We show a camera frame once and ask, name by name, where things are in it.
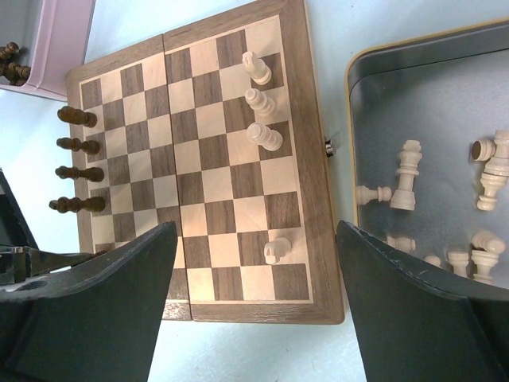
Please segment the dark brown square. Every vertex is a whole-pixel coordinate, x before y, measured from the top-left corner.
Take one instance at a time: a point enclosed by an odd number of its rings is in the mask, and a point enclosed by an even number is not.
[[[210,250],[208,236],[185,237],[185,266],[192,268],[210,268]]]
[[[276,300],[309,300],[304,264],[273,265],[272,278]]]
[[[260,197],[263,195],[262,169],[260,162],[230,167],[233,197]]]
[[[242,55],[247,51],[246,32],[230,33],[217,39],[217,56],[220,68],[242,64]]]
[[[269,229],[301,226],[297,193],[265,195],[265,210]]]
[[[124,120],[124,102],[118,99],[103,105],[104,130],[113,130],[126,125]]]
[[[189,49],[167,54],[165,60],[168,84],[187,80],[192,77],[191,53]]]
[[[142,64],[131,66],[120,71],[122,81],[122,96],[128,97],[143,92]]]
[[[237,231],[233,201],[206,203],[205,214],[207,215],[207,230],[209,235],[235,233]]]
[[[146,121],[126,126],[127,152],[129,154],[150,148],[149,126]]]
[[[113,230],[115,232],[116,243],[134,240],[136,238],[134,213],[127,212],[113,215]]]
[[[174,221],[177,226],[177,235],[182,236],[181,209],[179,207],[164,207],[157,209],[157,223]]]
[[[281,54],[271,54],[270,56],[263,57],[263,61],[266,65],[272,70],[272,78],[265,85],[258,85],[253,80],[251,80],[251,86],[255,89],[261,90],[264,92],[265,90],[275,89],[285,86],[285,77],[283,76],[283,65],[281,63]]]
[[[93,212],[93,216],[111,215],[111,193],[109,187],[105,187],[103,189],[91,189],[90,197],[102,197],[104,199],[104,203],[106,203],[104,210],[101,212]]]
[[[242,301],[244,293],[240,267],[212,268],[216,301]]]
[[[255,122],[255,111],[250,108],[244,98],[230,99],[223,102],[226,132],[246,130]]]
[[[185,269],[173,269],[169,282],[168,300],[189,300],[188,276]]]
[[[283,137],[283,145],[276,151],[265,150],[262,146],[258,147],[260,152],[260,159],[262,161],[266,159],[275,159],[292,156],[292,138],[289,134],[288,122],[275,123],[273,125],[267,125],[271,130],[279,131]]]
[[[101,79],[93,80],[81,85],[81,96],[83,98],[83,109],[99,106],[103,102],[101,93]]]
[[[166,85],[147,90],[145,101],[147,119],[169,114],[168,87]]]
[[[99,152],[96,155],[87,154],[88,163],[102,161],[102,160],[107,158],[106,136],[105,136],[104,133],[98,133],[98,134],[89,135],[87,137],[87,140],[88,141],[99,142],[99,145],[101,146],[100,149],[99,149]]]
[[[239,241],[240,265],[266,265],[263,250],[269,242],[269,232],[242,232],[237,233]]]
[[[196,109],[172,115],[173,143],[184,143],[198,139]]]
[[[173,145],[150,149],[150,161],[152,162],[153,177],[167,177],[176,173]]]
[[[127,155],[108,158],[110,185],[125,185],[130,182],[129,160]]]
[[[226,134],[200,139],[200,160],[202,170],[213,170],[230,165]]]
[[[130,184],[130,190],[133,194],[134,211],[156,208],[156,197],[153,193],[152,180],[135,181]]]
[[[196,205],[205,202],[201,173],[177,175],[178,200],[181,205]]]
[[[195,107],[218,103],[223,100],[219,72],[210,72],[192,78]]]
[[[115,249],[115,243],[96,244],[95,253],[106,253]]]

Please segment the chessboard square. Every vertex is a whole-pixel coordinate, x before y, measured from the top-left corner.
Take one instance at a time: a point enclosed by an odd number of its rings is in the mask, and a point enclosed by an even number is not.
[[[198,107],[196,109],[198,138],[209,138],[226,133],[223,103]]]
[[[103,189],[105,187],[110,186],[110,174],[108,172],[108,161],[105,159],[103,161],[94,162],[93,167],[98,167],[104,172],[104,179],[102,181],[89,181],[88,189]]]
[[[243,64],[221,69],[220,78],[223,101],[244,97],[246,91],[251,89],[251,78]]]
[[[199,301],[215,301],[212,269],[188,269],[189,300],[191,303]]]
[[[150,150],[129,154],[128,157],[131,181],[145,181],[153,177]]]
[[[181,210],[179,207],[164,207],[157,209],[157,222],[159,224],[174,221],[177,226],[177,235],[182,236]]]
[[[184,250],[188,269],[211,267],[207,236],[185,237]]]
[[[100,212],[93,212],[92,216],[111,215],[111,194],[109,187],[105,187],[103,189],[91,189],[90,197],[102,197],[105,203],[104,210]]]
[[[265,195],[265,208],[269,229],[301,227],[297,193]]]
[[[184,241],[181,236],[177,239],[177,253],[175,254],[175,263],[173,263],[173,269],[185,268],[185,257],[184,257]]]
[[[246,28],[247,50],[259,57],[281,52],[281,27],[279,18],[273,18]]]
[[[128,97],[143,92],[142,64],[136,64],[120,71],[122,81],[122,96]]]
[[[122,99],[103,105],[104,130],[113,130],[125,126],[124,102]]]
[[[103,102],[99,78],[81,85],[81,102],[84,110],[99,106]]]
[[[273,229],[269,231],[269,241],[284,237],[292,244],[291,251],[280,258],[278,264],[305,264],[309,262],[305,230],[300,228]]]
[[[129,160],[127,155],[108,158],[110,185],[123,185],[130,182]]]
[[[153,182],[151,179],[148,181],[135,181],[130,184],[130,188],[133,195],[134,211],[143,211],[146,209],[156,208],[156,198],[154,195]]]
[[[269,234],[267,231],[258,232],[239,232],[237,233],[239,241],[240,265],[266,265],[265,244],[269,242]]]
[[[156,118],[169,114],[169,99],[166,85],[145,92],[146,116]]]
[[[165,56],[168,84],[173,84],[192,77],[191,53],[182,49]]]
[[[251,80],[251,86],[262,92],[269,89],[280,88],[282,86],[285,86],[285,77],[283,75],[281,54],[276,53],[271,54],[270,56],[267,57],[263,57],[263,61],[270,68],[272,72],[272,77],[270,78],[270,81],[265,85],[258,85],[253,80]]]
[[[172,114],[173,141],[184,143],[198,139],[196,112],[194,109]]]
[[[242,301],[242,277],[240,267],[212,268],[216,301]]]
[[[305,264],[274,265],[272,275],[276,300],[309,300]]]
[[[192,79],[168,85],[169,110],[172,114],[194,108]]]
[[[201,76],[202,74],[219,70],[220,62],[217,57],[217,44],[215,40],[194,45],[189,50],[191,53],[193,76]]]
[[[245,130],[228,133],[226,139],[228,141],[230,166],[259,162],[260,154],[258,145],[247,139]]]
[[[177,175],[177,186],[180,205],[204,203],[204,186],[200,172]]]
[[[233,199],[229,167],[203,171],[201,176],[206,203]]]
[[[192,88],[196,107],[207,106],[223,100],[219,72],[210,72],[193,77]]]
[[[89,135],[87,137],[88,141],[96,141],[99,142],[100,149],[99,152],[95,155],[87,154],[87,162],[93,163],[97,161],[103,161],[107,158],[107,148],[106,148],[106,137],[104,133],[97,133],[93,135]]]
[[[145,93],[138,93],[123,99],[126,125],[146,120]]]
[[[127,136],[125,127],[106,131],[105,140],[106,152],[109,158],[127,154]]]
[[[173,143],[172,126],[169,121],[169,115],[162,115],[161,117],[149,119],[147,124],[149,126],[150,148],[171,145]]]
[[[274,100],[277,105],[276,112],[273,115],[262,116],[258,113],[255,114],[256,122],[270,125],[272,123],[279,123],[289,121],[289,100],[286,94],[286,88],[275,88],[265,92],[267,96]]]
[[[259,197],[263,195],[260,162],[232,166],[230,171],[233,197],[235,199],[241,197]]]
[[[142,61],[145,90],[166,85],[165,54],[158,53]]]
[[[156,208],[173,207],[178,205],[177,177],[156,177],[153,180]]]
[[[203,138],[199,142],[202,170],[219,169],[230,165],[226,134]]]
[[[221,69],[242,64],[242,55],[247,51],[246,32],[244,30],[227,34],[216,41],[217,56]]]
[[[235,210],[233,201],[206,203],[207,230],[209,235],[235,233]]]
[[[246,301],[273,301],[274,280],[272,267],[262,265],[256,267],[241,267],[242,289]]]
[[[106,253],[109,251],[113,251],[115,249],[115,243],[108,244],[96,244],[95,245],[95,253]]]
[[[207,217],[205,205],[183,205],[181,206],[182,236],[206,236]]]
[[[120,72],[110,72],[101,76],[101,92],[103,103],[109,103],[122,98],[122,81]]]
[[[293,157],[284,157],[261,161],[263,193],[291,193],[297,191]]]
[[[244,131],[256,121],[255,112],[244,97],[223,102],[226,131]]]
[[[111,186],[111,211],[114,214],[133,211],[133,195],[130,184]]]
[[[113,215],[113,228],[116,243],[134,240],[136,238],[134,213],[126,212]]]
[[[172,278],[169,282],[168,300],[187,300],[188,296],[188,277],[185,269],[173,268]]]
[[[112,215],[95,216],[92,218],[92,238],[95,244],[114,243],[114,219]]]
[[[267,230],[267,216],[263,197],[244,197],[234,199],[237,232]]]
[[[213,268],[240,267],[239,241],[235,233],[210,235],[208,242]]]
[[[271,130],[278,131],[279,134],[283,137],[282,146],[276,151],[268,151],[265,150],[262,146],[258,146],[260,159],[262,161],[267,159],[275,159],[282,157],[289,157],[293,155],[292,151],[292,138],[289,133],[289,123],[288,121],[275,123],[273,125],[268,126]]]
[[[150,159],[153,177],[166,177],[176,173],[173,145],[150,149]]]
[[[136,236],[141,236],[150,229],[157,227],[157,212],[155,209],[134,212],[134,227]]]
[[[127,153],[133,154],[150,148],[149,125],[146,121],[127,125],[125,128]]]
[[[200,147],[198,141],[174,145],[177,174],[201,171]]]
[[[83,126],[83,137],[87,138],[89,135],[101,133],[104,131],[104,116],[103,116],[103,105],[87,109],[86,112],[92,113],[97,118],[97,123],[94,127]]]

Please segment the chessboard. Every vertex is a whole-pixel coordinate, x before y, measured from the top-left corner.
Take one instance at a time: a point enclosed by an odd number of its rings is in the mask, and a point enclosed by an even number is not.
[[[271,69],[257,85],[242,56]],[[270,117],[244,99],[257,88],[277,104]],[[164,221],[177,224],[177,257],[165,319],[337,323],[344,317],[327,158],[302,0],[261,0],[133,45],[68,74],[69,105],[94,113],[71,127],[98,154],[100,183],[76,196],[103,197],[79,212],[82,251],[110,251]],[[249,142],[266,124],[279,150]],[[292,250],[268,265],[264,246]]]

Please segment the wooden chessboard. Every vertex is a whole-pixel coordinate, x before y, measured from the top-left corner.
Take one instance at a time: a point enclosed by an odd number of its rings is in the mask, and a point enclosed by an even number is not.
[[[272,80],[252,81],[253,51]],[[256,115],[243,95],[258,88],[278,111]],[[80,212],[83,251],[111,250],[162,221],[175,221],[177,259],[167,319],[220,322],[341,322],[344,316],[302,0],[262,0],[154,37],[71,71],[69,104],[95,113],[103,212]],[[258,121],[279,131],[269,152],[247,141]],[[286,237],[292,251],[267,265],[265,244]]]

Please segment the light wood square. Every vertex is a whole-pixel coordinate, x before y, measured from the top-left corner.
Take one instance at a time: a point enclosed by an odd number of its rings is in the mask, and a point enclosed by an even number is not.
[[[88,137],[89,135],[94,135],[94,134],[101,133],[104,131],[103,105],[93,107],[92,109],[88,109],[87,111],[92,114],[95,114],[95,117],[97,117],[97,124],[94,127],[83,126],[83,137],[84,138]]]
[[[305,242],[304,228],[287,228],[269,230],[269,240],[285,237],[292,244],[292,249],[285,257],[279,260],[279,264],[308,264],[308,246]]]
[[[210,235],[208,244],[212,267],[240,267],[239,241],[236,233]]]
[[[285,122],[289,120],[290,112],[289,112],[289,100],[286,94],[285,88],[275,88],[266,90],[265,94],[267,94],[270,98],[274,100],[277,105],[276,112],[274,115],[270,116],[261,116],[258,113],[255,113],[256,122],[261,122],[265,125],[270,125],[272,123]]]
[[[133,211],[133,195],[130,183],[125,185],[113,185],[111,192],[111,212],[114,214]]]
[[[149,119],[147,124],[151,149],[171,145],[173,143],[172,125],[168,114]]]
[[[106,152],[108,158],[119,157],[127,154],[126,128],[109,130],[104,133],[106,140]]]
[[[245,130],[228,133],[228,153],[230,155],[230,165],[243,165],[246,163],[257,162],[260,160],[258,145],[249,142]]]
[[[130,95],[123,99],[126,126],[146,120],[145,93]]]
[[[216,40],[194,45],[189,51],[191,53],[192,76],[201,76],[220,69]]]
[[[241,267],[240,274],[242,276],[244,300],[273,301],[276,299],[272,266]]]
[[[234,199],[237,232],[256,232],[267,230],[267,217],[264,197],[244,197]]]
[[[182,240],[182,236],[178,236],[177,254],[175,255],[175,264],[173,265],[173,269],[184,269],[184,268],[185,268],[184,243]]]
[[[229,201],[233,199],[230,167],[221,167],[201,173],[205,203]]]
[[[205,204],[181,206],[182,236],[206,236],[207,218]]]
[[[169,175],[168,177],[154,178],[153,192],[157,209],[178,205],[177,176]]]
[[[198,138],[209,138],[226,133],[223,103],[198,107],[196,109],[196,125]]]
[[[112,215],[94,216],[92,218],[92,237],[94,244],[110,244],[115,242]]]
[[[157,227],[157,211],[155,209],[134,211],[134,226],[136,227],[136,237]]]
[[[220,70],[223,101],[244,97],[251,89],[251,78],[242,64]]]
[[[134,181],[146,181],[152,178],[150,150],[129,154],[128,161],[131,183]]]
[[[145,90],[166,85],[165,54],[159,53],[142,61],[143,84]]]
[[[216,300],[212,268],[188,269],[188,284],[191,302]]]
[[[247,50],[259,57],[281,52],[281,26],[279,18],[253,25],[246,29]]]
[[[201,171],[200,147],[198,146],[198,141],[179,143],[173,148],[175,149],[177,174]]]
[[[101,76],[101,93],[103,103],[109,103],[122,98],[122,81],[120,71],[110,72]]]
[[[291,193],[297,191],[293,157],[283,157],[261,161],[263,193]]]
[[[110,186],[110,176],[108,173],[108,160],[105,159],[103,161],[94,162],[93,165],[89,165],[87,167],[99,167],[102,171],[104,171],[104,179],[103,181],[89,181],[88,189],[104,189]]]
[[[192,78],[168,85],[169,109],[172,114],[194,108]]]

